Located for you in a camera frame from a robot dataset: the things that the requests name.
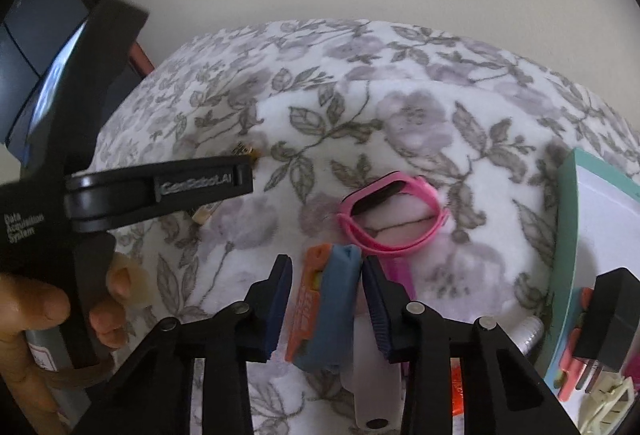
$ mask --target floral fabric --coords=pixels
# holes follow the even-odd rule
[[[639,138],[557,72],[425,27],[306,20],[194,38],[110,118],[94,170],[222,154],[239,140],[264,156],[255,192],[224,202],[201,230],[177,212],[114,232],[158,287],[130,315],[130,348],[164,316],[197,320],[242,299],[279,253],[294,261],[295,293],[304,250],[344,242],[341,198],[393,170],[426,177],[451,212],[410,259],[420,300],[505,328],[545,316],[558,166],[581,147],[640,181]],[[424,211],[399,196],[365,225],[395,241],[426,227]],[[248,370],[256,431],[359,433],[353,396],[336,376],[285,364],[284,339]]]

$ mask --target finger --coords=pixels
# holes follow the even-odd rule
[[[144,306],[152,301],[149,275],[139,262],[122,253],[113,255],[107,288],[115,300],[126,307]]]
[[[98,334],[98,340],[110,349],[120,349],[127,344],[127,333],[124,329],[116,329],[106,334]]]
[[[57,412],[41,411],[19,403],[18,406],[38,435],[68,435],[68,430],[60,422]]]
[[[58,406],[38,374],[24,336],[0,341],[0,373],[16,400],[37,410],[56,411]]]
[[[0,274],[0,339],[23,330],[49,329],[69,315],[69,299],[58,289],[11,274]]]
[[[126,322],[124,307],[108,297],[89,312],[89,322],[97,334],[106,334],[121,328]]]
[[[111,268],[107,273],[107,288],[118,301],[126,301],[131,296],[131,276],[128,264],[129,257],[115,253]]]

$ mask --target label sticker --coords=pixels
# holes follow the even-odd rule
[[[38,347],[36,345],[32,345],[28,343],[29,348],[31,349],[31,355],[33,355],[33,360],[36,362],[40,368],[44,368],[45,370],[56,371],[56,365],[53,362],[53,357],[51,357],[51,352],[45,347]]]
[[[12,212],[4,215],[4,225],[6,226],[6,236],[9,243],[16,243],[24,238],[36,234],[35,225],[44,222],[44,215],[32,214],[23,218],[19,212]]]

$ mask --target red object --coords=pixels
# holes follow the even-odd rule
[[[582,293],[580,293],[580,305],[583,310],[587,310],[592,294],[592,288],[582,288]],[[567,339],[564,352],[562,352],[560,363],[558,364],[560,370],[566,374],[564,383],[562,383],[562,388],[560,388],[560,391],[558,392],[558,401],[560,402],[566,402],[569,400],[572,392],[575,390],[575,385],[578,383],[578,380],[584,371],[584,367],[587,366],[586,363],[574,358],[575,343],[577,343],[578,338],[580,337],[580,332],[581,329],[573,329],[571,331],[569,339]]]
[[[640,354],[636,355],[629,361],[625,368],[625,377],[631,377],[634,382],[635,391],[640,390]]]
[[[316,328],[316,317],[320,307],[319,274],[331,258],[332,244],[323,243],[309,249],[305,255],[293,327],[289,333],[285,361],[291,363],[300,344],[311,339]]]
[[[146,76],[154,71],[155,67],[153,63],[146,56],[140,45],[138,45],[138,42],[133,43],[129,51],[129,60],[143,78],[146,78]]]
[[[462,370],[460,370],[460,365],[451,368],[451,411],[454,417],[465,412],[465,401],[462,396]]]

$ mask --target black cabinet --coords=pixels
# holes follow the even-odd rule
[[[88,14],[83,0],[15,0],[0,26],[0,142],[18,160],[41,79]],[[142,76],[127,65],[108,88],[102,124],[140,81]]]
[[[0,138],[9,134],[38,76],[14,44],[6,27],[0,26]]]
[[[4,23],[39,76],[89,11],[81,0],[15,0]]]

